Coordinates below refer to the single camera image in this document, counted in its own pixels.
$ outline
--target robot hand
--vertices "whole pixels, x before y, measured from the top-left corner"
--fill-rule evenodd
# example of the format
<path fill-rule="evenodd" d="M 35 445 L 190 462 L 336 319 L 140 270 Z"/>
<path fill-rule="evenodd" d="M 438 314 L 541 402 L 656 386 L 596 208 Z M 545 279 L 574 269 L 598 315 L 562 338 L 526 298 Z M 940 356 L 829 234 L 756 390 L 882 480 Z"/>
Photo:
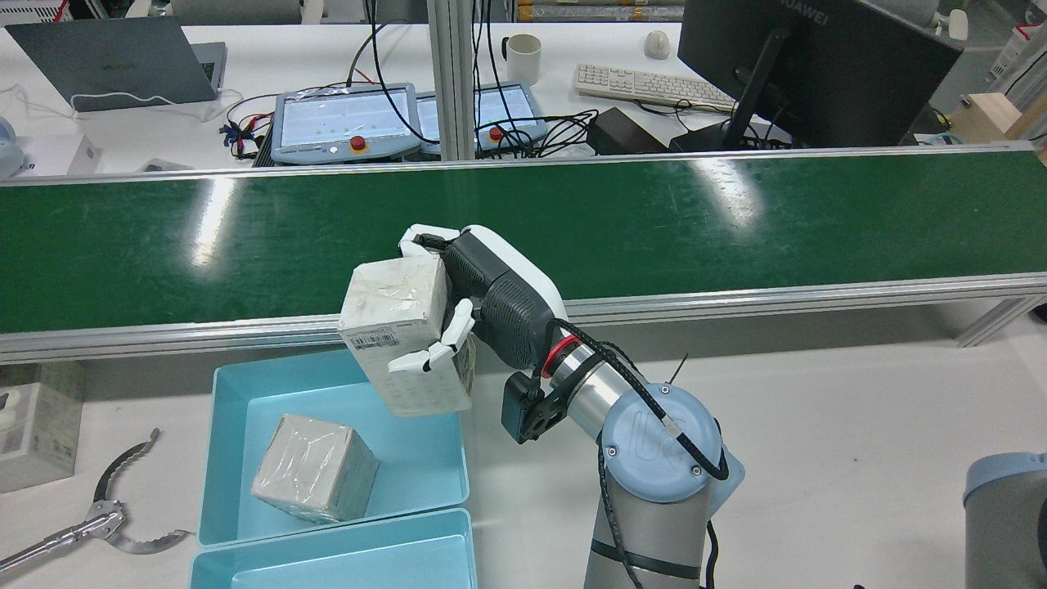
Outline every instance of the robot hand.
<path fill-rule="evenodd" d="M 391 371 L 427 371 L 446 362 L 470 331 L 513 368 L 544 361 L 550 321 L 567 318 L 563 299 L 553 280 L 505 239 L 481 225 L 458 230 L 416 224 L 399 247 L 405 256 L 439 253 L 458 303 L 440 342 L 394 361 Z"/>

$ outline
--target metal gripper tool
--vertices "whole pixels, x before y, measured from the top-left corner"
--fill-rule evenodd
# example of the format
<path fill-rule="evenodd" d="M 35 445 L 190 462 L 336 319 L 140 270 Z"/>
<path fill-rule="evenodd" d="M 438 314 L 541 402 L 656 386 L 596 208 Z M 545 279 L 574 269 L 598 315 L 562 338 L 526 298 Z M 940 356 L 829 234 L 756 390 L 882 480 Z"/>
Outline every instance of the metal gripper tool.
<path fill-rule="evenodd" d="M 82 523 L 52 534 L 25 550 L 0 560 L 0 573 L 37 557 L 49 554 L 61 548 L 71 546 L 85 538 L 105 540 L 120 550 L 132 554 L 153 554 L 166 550 L 191 534 L 183 529 L 176 529 L 156 540 L 137 542 L 119 531 L 119 527 L 127 521 L 127 517 L 124 515 L 122 503 L 109 497 L 109 485 L 113 477 L 125 465 L 149 452 L 159 435 L 160 430 L 153 430 L 149 436 L 149 441 L 128 449 L 127 452 L 119 455 L 116 460 L 113 460 L 109 465 L 106 472 L 102 474 L 102 478 L 98 479 L 98 484 L 94 488 L 94 502 L 91 503 L 91 507 L 88 508 L 87 516 Z"/>

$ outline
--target robotic arm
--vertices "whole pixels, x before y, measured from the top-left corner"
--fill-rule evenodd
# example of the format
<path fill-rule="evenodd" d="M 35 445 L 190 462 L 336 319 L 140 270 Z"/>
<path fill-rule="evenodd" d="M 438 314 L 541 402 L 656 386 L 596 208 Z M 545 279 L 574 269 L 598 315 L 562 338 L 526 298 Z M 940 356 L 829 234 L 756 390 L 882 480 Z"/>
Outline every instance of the robotic arm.
<path fill-rule="evenodd" d="M 502 407 L 517 444 L 570 416 L 599 447 L 585 587 L 698 586 L 709 519 L 744 476 L 706 408 L 671 383 L 648 383 L 614 345 L 567 322 L 556 285 L 491 229 L 413 225 L 399 247 L 441 255 L 458 302 L 440 342 L 393 361 L 391 372 L 448 362 L 473 331 L 518 370 Z"/>

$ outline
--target keyboard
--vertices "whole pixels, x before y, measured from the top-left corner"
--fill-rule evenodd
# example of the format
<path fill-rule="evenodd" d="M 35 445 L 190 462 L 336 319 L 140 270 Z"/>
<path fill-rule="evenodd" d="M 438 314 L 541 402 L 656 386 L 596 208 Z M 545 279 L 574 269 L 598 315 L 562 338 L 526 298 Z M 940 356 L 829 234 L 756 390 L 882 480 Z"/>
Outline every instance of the keyboard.
<path fill-rule="evenodd" d="M 735 99 L 712 84 L 696 77 L 664 75 L 617 67 L 579 64 L 575 72 L 575 89 L 581 94 L 640 100 L 642 103 L 675 107 L 712 107 L 720 110 L 734 108 Z"/>

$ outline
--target red ring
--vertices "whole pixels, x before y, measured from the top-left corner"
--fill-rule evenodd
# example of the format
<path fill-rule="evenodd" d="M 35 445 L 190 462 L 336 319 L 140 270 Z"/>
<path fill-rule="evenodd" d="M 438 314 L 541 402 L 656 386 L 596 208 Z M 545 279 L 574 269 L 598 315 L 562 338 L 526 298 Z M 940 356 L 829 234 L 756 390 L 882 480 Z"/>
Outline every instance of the red ring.
<path fill-rule="evenodd" d="M 541 365 L 542 379 L 552 378 L 552 375 L 549 373 L 549 365 L 553 364 L 553 359 L 555 359 L 556 356 L 560 354 L 560 350 L 566 348 L 571 344 L 578 344 L 580 346 L 582 342 L 576 336 L 567 336 L 563 340 L 560 340 L 559 344 L 553 346 L 553 349 L 549 352 L 549 358 L 545 359 L 545 364 Z"/>

